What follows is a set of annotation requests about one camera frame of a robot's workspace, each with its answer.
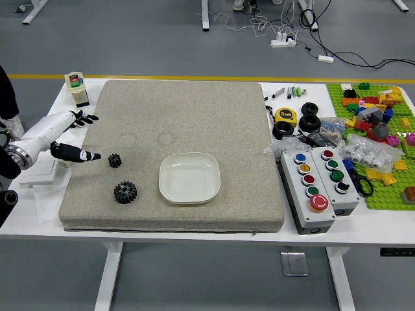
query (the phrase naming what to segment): green button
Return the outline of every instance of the green button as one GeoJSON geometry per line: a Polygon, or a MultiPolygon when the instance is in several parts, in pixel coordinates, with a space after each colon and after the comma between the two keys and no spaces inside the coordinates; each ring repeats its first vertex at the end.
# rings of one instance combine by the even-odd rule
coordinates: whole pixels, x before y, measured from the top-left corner
{"type": "Polygon", "coordinates": [[[338,163],[335,160],[329,160],[326,163],[326,168],[328,170],[335,170],[336,168],[338,168],[338,163]]]}
{"type": "Polygon", "coordinates": [[[333,180],[335,183],[342,181],[344,174],[341,170],[334,170],[330,174],[330,179],[333,180]]]}
{"type": "Polygon", "coordinates": [[[305,191],[306,195],[311,198],[312,196],[314,196],[315,194],[318,194],[318,189],[314,186],[310,186],[307,188],[307,190],[305,191]]]}

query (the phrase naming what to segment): push button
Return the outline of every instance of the push button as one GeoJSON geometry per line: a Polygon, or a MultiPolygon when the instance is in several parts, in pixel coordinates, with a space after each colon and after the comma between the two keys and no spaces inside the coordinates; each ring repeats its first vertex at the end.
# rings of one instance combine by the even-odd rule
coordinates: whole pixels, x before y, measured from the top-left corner
{"type": "Polygon", "coordinates": [[[310,206],[314,211],[321,212],[329,207],[329,200],[321,194],[315,194],[310,198],[310,206]]]}
{"type": "Polygon", "coordinates": [[[344,178],[344,174],[341,170],[334,170],[330,174],[330,179],[333,180],[335,183],[339,183],[344,178]]]}
{"type": "Polygon", "coordinates": [[[335,189],[340,194],[346,194],[348,193],[350,188],[350,185],[348,183],[345,183],[344,181],[341,181],[340,183],[337,183],[335,185],[335,189]]]}
{"type": "Polygon", "coordinates": [[[299,172],[301,175],[310,174],[310,170],[311,170],[311,168],[310,168],[310,166],[309,166],[309,165],[307,165],[307,164],[301,164],[301,165],[298,167],[298,172],[299,172]]]}
{"type": "Polygon", "coordinates": [[[306,158],[305,158],[305,155],[303,155],[303,154],[297,154],[294,157],[294,162],[297,163],[297,164],[303,164],[303,163],[305,163],[305,160],[306,160],[306,158]]]}
{"type": "Polygon", "coordinates": [[[333,153],[330,150],[324,150],[322,152],[322,158],[323,160],[330,160],[333,158],[333,153]]]}
{"type": "Polygon", "coordinates": [[[335,160],[329,160],[326,162],[326,168],[328,170],[336,170],[338,168],[338,163],[335,160]]]}
{"type": "Polygon", "coordinates": [[[311,198],[311,197],[312,197],[312,196],[314,196],[315,194],[318,194],[318,189],[317,189],[316,187],[314,187],[314,186],[308,187],[308,188],[305,190],[305,194],[306,194],[309,198],[311,198]]]}
{"type": "Polygon", "coordinates": [[[303,185],[307,187],[314,185],[315,181],[316,180],[314,179],[314,177],[312,177],[312,175],[305,175],[302,179],[303,185]]]}

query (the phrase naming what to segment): yellow floor line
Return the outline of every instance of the yellow floor line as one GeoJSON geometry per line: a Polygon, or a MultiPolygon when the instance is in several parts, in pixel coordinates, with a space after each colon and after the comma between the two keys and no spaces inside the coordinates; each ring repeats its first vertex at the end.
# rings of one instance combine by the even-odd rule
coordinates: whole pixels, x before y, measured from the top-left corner
{"type": "MultiPolygon", "coordinates": [[[[8,75],[10,79],[57,79],[64,75],[8,75]]],[[[254,81],[254,82],[297,82],[297,83],[360,83],[372,84],[415,84],[415,79],[364,79],[364,78],[296,78],[272,76],[119,76],[84,75],[84,78],[140,79],[140,80],[190,80],[190,81],[254,81]]]]}

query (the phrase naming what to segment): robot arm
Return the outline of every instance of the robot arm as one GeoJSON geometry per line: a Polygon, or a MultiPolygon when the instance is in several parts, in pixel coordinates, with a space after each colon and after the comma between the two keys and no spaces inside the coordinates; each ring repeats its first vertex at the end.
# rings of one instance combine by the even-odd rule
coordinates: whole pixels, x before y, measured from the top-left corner
{"type": "Polygon", "coordinates": [[[39,153],[48,149],[51,149],[53,157],[66,161],[85,162],[100,159],[100,154],[92,154],[75,146],[55,142],[68,128],[75,127],[76,124],[83,126],[85,122],[91,124],[96,120],[98,120],[96,116],[86,115],[82,110],[77,109],[42,118],[20,140],[12,141],[7,145],[4,151],[8,154],[8,159],[5,153],[1,152],[1,166],[4,169],[0,170],[0,175],[6,178],[15,175],[11,179],[16,178],[20,170],[30,168],[38,160],[39,153]],[[7,168],[8,165],[14,167],[12,172],[10,167],[7,168]]]}

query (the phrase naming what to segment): blue button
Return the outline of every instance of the blue button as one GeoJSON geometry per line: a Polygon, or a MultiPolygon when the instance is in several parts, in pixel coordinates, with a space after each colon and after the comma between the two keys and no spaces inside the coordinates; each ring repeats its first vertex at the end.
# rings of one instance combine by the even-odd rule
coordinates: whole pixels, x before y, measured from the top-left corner
{"type": "Polygon", "coordinates": [[[297,154],[294,158],[294,162],[297,164],[303,164],[305,163],[305,160],[306,158],[305,158],[305,155],[303,154],[297,154]]]}

